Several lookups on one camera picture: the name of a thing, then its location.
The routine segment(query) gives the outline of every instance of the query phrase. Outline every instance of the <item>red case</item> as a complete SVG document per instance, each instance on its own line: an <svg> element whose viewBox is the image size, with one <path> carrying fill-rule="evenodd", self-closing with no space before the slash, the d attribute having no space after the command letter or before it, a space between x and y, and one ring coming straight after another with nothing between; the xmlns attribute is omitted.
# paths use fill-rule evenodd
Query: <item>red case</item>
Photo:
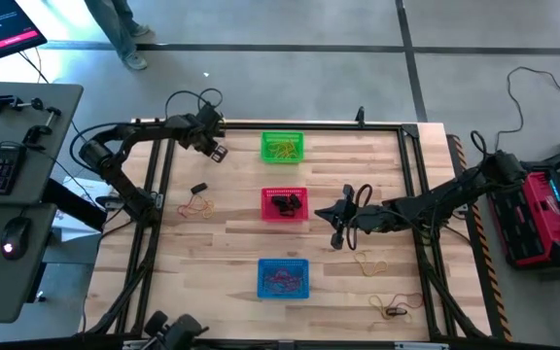
<svg viewBox="0 0 560 350"><path fill-rule="evenodd" d="M271 198L275 195L289 196L294 194L301 202L301 208L296 210L292 218L280 215L278 207L273 205ZM270 222L298 222L308 220L308 189L307 188L267 188L261 189L261 218Z"/></svg>

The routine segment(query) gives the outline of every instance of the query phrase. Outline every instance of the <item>black cable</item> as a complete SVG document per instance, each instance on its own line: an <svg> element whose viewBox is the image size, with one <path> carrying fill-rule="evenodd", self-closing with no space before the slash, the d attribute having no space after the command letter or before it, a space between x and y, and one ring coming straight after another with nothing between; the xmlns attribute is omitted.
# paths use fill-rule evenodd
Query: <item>black cable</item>
<svg viewBox="0 0 560 350"><path fill-rule="evenodd" d="M86 300L88 299L88 295L84 297L84 301L82 302L82 334L86 333L86 324L87 324L87 317L86 317Z"/></svg>
<svg viewBox="0 0 560 350"><path fill-rule="evenodd" d="M367 199L365 199L365 204L362 205L362 207L366 207L368 205L368 203L370 202L370 197L373 194L373 186L369 185L369 184L365 184L362 185L360 187L360 189L358 190L358 193L356 194L356 206L357 208L360 208L360 197L362 196L362 193L368 190L368 194L367 194ZM353 244L351 243L351 228L354 225L354 222L356 221L357 218L359 218L360 216L364 216L364 215L360 215L360 214L356 214L354 215L353 218L351 218L349 220L349 222L347 223L347 230L345 231L345 235L347 237L347 246L349 247L349 249L351 250L356 250L356 248L358 247L358 228L357 227L353 227L354 231L353 231Z"/></svg>
<svg viewBox="0 0 560 350"><path fill-rule="evenodd" d="M224 101L224 95L222 94L221 91L219 91L218 89L214 88L214 87L210 87L210 88L206 88L204 89L201 93L200 93L200 97L204 96L205 93L207 92L217 92L218 95L220 95L220 102L218 102L215 105L211 105L214 108L220 107L220 105L222 104L222 102ZM202 109L202 106L200 106L200 100L201 98L198 98L198 111L200 111Z"/></svg>
<svg viewBox="0 0 560 350"><path fill-rule="evenodd" d="M165 101L165 108L164 108L165 111L164 111L164 112L165 112L165 118L166 118L166 119L168 118L168 115L167 115L167 108L168 108L169 105L170 105L170 101L172 100L172 98L174 98L174 96L177 96L177 95L182 94L182 93L190 94L190 95L192 95L192 96L198 98L198 110L201 109L201 107L200 107L200 100L202 100L202 101L203 101L204 103L206 103L206 104L209 104L209 105L213 106L209 101L207 101L206 99L204 99L204 97L202 97L200 94L197 94L197 93L195 93L195 92L191 92L191 91L189 91L189 90L178 90L178 91L176 91L176 92L173 92L173 93L167 98L167 100Z"/></svg>
<svg viewBox="0 0 560 350"><path fill-rule="evenodd" d="M40 78L42 78L45 83L50 84L49 81L47 80L47 78L45 77L45 75L43 74L43 59L40 56L40 53L38 52L38 48L36 49L36 55L38 55L38 62L40 65L40 68L36 67L36 65L34 64L34 62L31 61L31 59L29 59L29 57L27 56L27 53L25 52L19 52L18 54L20 54L21 57L23 57L23 59L25 59L27 61L27 63L31 64L32 67L34 67L34 69L38 72L38 82L40 83ZM77 131L77 134L79 134L79 128L77 128L77 125L75 124L75 121L71 120L71 124L73 124L73 128L75 129L75 131Z"/></svg>
<svg viewBox="0 0 560 350"><path fill-rule="evenodd" d="M457 233L457 235L464 238L464 240L466 240L468 242L468 244L471 244L471 240L469 238L467 238L467 236L464 235L464 233L458 231L457 229L451 228L449 225L444 225L443 227L448 229L449 231L451 231L453 233Z"/></svg>
<svg viewBox="0 0 560 350"><path fill-rule="evenodd" d="M451 214L451 216L457 220L466 220L466 218L456 215L455 213Z"/></svg>
<svg viewBox="0 0 560 350"><path fill-rule="evenodd" d="M129 226L133 223L135 223L135 222L133 220L130 220L130 221L118 226L118 227L114 227L114 228L108 230L107 232L103 233L100 238L98 238L98 242L100 243L103 240L103 238L107 237L108 235L116 232L117 230L119 230L121 228L126 228L127 226Z"/></svg>
<svg viewBox="0 0 560 350"><path fill-rule="evenodd" d="M3 144L12 144L12 145L16 145L16 146L19 146L19 147L25 147L25 146L23 146L22 144L20 144L19 142L15 142L15 141L2 141L2 142L0 142L0 145L3 145ZM64 167L64 165L62 165L59 161L57 161L57 159L55 159L54 157L51 157L51 156L47 155L46 153L44 153L44 152L42 152L42 151L39 151L39 150L34 150L34 149L31 149L31 148L28 148L28 150L29 150L29 151L33 151L33 152L36 152L36 153L38 153L38 154L41 154L41 155L43 155L43 156L45 156L45 157L47 157L47 158L53 160L53 161L55 162L55 164L59 165L59 167L62 168L62 170L64 170L64 172L66 173L66 175L70 176L70 178L73 179L73 181L75 182L75 184L77 184L77 186L79 186L79 187L82 189L82 191L84 191L84 193L87 195L87 198L90 200L90 202L92 203L92 205L94 205L95 207L97 207L97 208L100 209L100 207L98 206L98 204L96 204L96 202L94 201L94 199L92 198L92 196L89 195L88 191L86 191L86 188L84 188L84 187L73 177L73 175L71 175L71 173L68 172L68 170L66 170L66 168Z"/></svg>
<svg viewBox="0 0 560 350"><path fill-rule="evenodd" d="M105 223L103 223L102 228L105 229L105 227L107 226L107 224L109 224L112 220L116 219L116 217L123 211L123 209L124 209L124 206L122 206L120 209L118 209L118 210L116 211L116 213L115 213L114 215L112 215L111 218L107 219L107 220L105 221Z"/></svg>
<svg viewBox="0 0 560 350"><path fill-rule="evenodd" d="M79 169L79 171L77 172L77 174L75 174L75 178L78 178L79 175L81 175L84 171L86 171L85 169ZM72 181L73 178L70 178L64 182L62 182L62 185L68 184L70 181Z"/></svg>
<svg viewBox="0 0 560 350"><path fill-rule="evenodd" d="M504 133L515 133L518 131L521 131L522 128L524 127L524 114L522 113L522 107L520 106L520 102L517 100L517 98L515 98L513 96L513 93L511 92L511 75L519 70L525 70L528 72L532 72L535 74L544 74L549 76L552 79L552 82L556 85L556 87L560 90L560 85L559 83L556 81L556 78L554 78L554 75L552 75L552 73L547 72L547 71L542 71L542 70L537 70L537 69L533 69L533 68L529 68L529 67L524 67L524 66L519 66L515 69L513 69L512 71L510 71L507 74L507 93L509 95L509 97L511 98L511 100L513 101L513 103L515 104L515 109L517 109L517 113L520 117L520 126L515 128L515 129L510 129L510 130L500 130L499 132L496 133L496 143L494 144L494 152L498 151L499 149L499 144L501 141L501 134Z"/></svg>

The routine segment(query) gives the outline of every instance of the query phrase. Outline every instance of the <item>jeans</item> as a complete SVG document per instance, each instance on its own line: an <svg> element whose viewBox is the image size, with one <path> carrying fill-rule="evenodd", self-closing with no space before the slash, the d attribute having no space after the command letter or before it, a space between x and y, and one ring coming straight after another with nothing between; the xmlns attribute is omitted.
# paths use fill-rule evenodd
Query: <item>jeans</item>
<svg viewBox="0 0 560 350"><path fill-rule="evenodd" d="M86 0L86 5L121 59L135 53L131 33L139 24L133 20L133 12L126 0Z"/></svg>

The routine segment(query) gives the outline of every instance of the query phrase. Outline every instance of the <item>wooden table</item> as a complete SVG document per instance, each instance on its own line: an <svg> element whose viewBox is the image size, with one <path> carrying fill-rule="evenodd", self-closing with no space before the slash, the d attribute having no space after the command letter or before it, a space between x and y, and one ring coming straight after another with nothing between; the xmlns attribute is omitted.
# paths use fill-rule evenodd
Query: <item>wooden table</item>
<svg viewBox="0 0 560 350"><path fill-rule="evenodd" d="M421 123L419 130L429 184L434 187L453 177L444 128L441 123ZM344 184L355 189L373 185L371 202L404 196L397 135L378 131L304 133L305 160L294 165L263 163L259 130L230 130L223 141L229 154L221 164L177 147L147 319L158 309L171 318L190 313L210 327L204 337L213 338L428 339L424 307L409 310L411 322L403 317L384 321L368 304L372 295L387 304L397 293L421 292L411 232L359 233L356 252L366 252L372 263L383 260L389 265L387 271L365 277L354 261L355 252L346 246L335 251L330 246L332 227L313 213L341 198ZM124 165L126 174L139 186L150 149L151 143L138 144ZM411 148L409 155L414 168ZM215 215L208 220L183 218L177 207L190 200L190 188L201 182L209 186L203 196L215 203ZM416 174L414 184L420 192ZM298 224L261 221L261 188L265 187L307 187L309 220ZM110 227L127 220L122 215ZM452 219L450 225L467 234L463 222ZM133 227L122 229L101 243L87 296L88 327L98 321L123 287L133 231ZM446 229L440 245L451 294L477 327L490 333L471 247ZM258 299L259 258L308 259L310 298ZM443 331L438 297L435 304ZM135 309L133 302L129 326Z"/></svg>

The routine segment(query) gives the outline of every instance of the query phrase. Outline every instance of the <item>gray floor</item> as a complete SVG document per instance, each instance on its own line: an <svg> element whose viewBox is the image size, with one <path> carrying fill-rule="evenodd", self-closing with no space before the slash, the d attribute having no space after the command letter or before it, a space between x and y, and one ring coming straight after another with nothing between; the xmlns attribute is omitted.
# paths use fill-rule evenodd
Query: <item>gray floor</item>
<svg viewBox="0 0 560 350"><path fill-rule="evenodd" d="M83 2L18 2L51 40L107 40ZM142 43L403 44L395 0L129 2L138 19L156 32L140 38ZM404 6L416 47L560 48L560 0L405 0ZM35 52L29 55L36 57ZM417 119L403 53L163 51L145 56L150 68L131 72L110 51L41 50L50 80L85 87L75 119L80 128L161 117L170 92L208 87L224 93L222 111L230 119L347 121L361 105L370 121ZM560 55L416 55L429 122L442 122L459 135L471 162L479 161L469 142L471 130L485 135L491 150L497 130L518 126L506 90L507 72L518 65L549 70L560 82ZM0 81L35 80L36 73L20 57L0 60ZM527 72L512 81L526 122L522 132L502 137L501 148L525 160L552 155L560 143L560 92L549 80ZM193 108L194 101L178 99L170 113ZM60 160L71 172L79 171L67 150ZM63 176L60 169L54 173L57 179ZM513 337L560 345L560 281L544 281L537 272L514 271L505 264L484 204L479 201ZM0 341L74 333L94 247L91 239L51 247L50 257L85 264L50 265L42 285L49 301L27 305L15 323L0 325Z"/></svg>

